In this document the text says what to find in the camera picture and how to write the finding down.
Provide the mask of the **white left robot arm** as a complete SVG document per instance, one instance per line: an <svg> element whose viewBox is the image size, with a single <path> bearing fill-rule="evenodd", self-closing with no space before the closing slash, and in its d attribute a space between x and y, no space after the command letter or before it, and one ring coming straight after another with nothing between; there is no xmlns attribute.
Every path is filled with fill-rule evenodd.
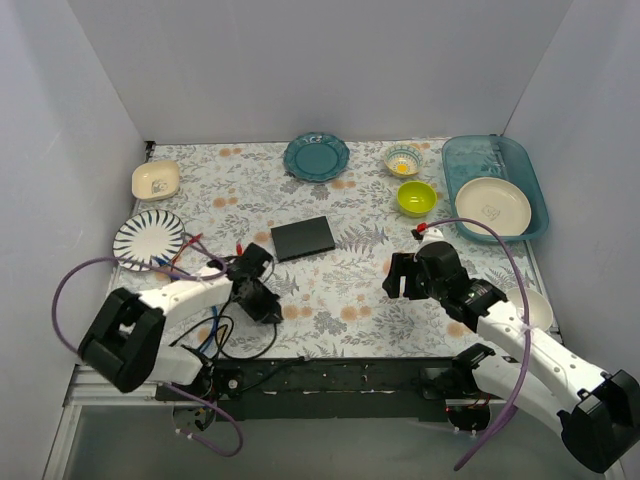
<svg viewBox="0 0 640 480"><path fill-rule="evenodd" d="M143 383L177 384L193 400L213 386L204 356L195 349L162 345L164 331L207 307L235 303L254 321L282 321L279 296L261 280L273 256L251 243L228 262L212 259L196 274L158 289L112 291L78 347L82 361L122 393Z"/></svg>

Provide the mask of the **black network switch box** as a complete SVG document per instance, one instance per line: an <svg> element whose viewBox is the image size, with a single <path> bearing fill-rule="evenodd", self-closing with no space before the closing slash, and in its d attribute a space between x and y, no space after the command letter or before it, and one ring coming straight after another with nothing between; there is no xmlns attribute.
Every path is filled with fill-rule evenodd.
<svg viewBox="0 0 640 480"><path fill-rule="evenodd" d="M336 248L325 216L272 228L271 238L279 262L316 255Z"/></svg>

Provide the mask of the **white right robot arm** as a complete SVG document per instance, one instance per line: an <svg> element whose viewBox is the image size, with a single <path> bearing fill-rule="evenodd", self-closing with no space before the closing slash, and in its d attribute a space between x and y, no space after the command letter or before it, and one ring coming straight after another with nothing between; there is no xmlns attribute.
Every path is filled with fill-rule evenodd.
<svg viewBox="0 0 640 480"><path fill-rule="evenodd" d="M527 325L524 310L504 292L468 275L449 243L425 242L416 253L393 254L383 288L391 298L438 302L450 318L516 359L514 365L481 360L457 367L452 383L460 395L511 398L596 473L638 443L638 381L624 370L606 372Z"/></svg>

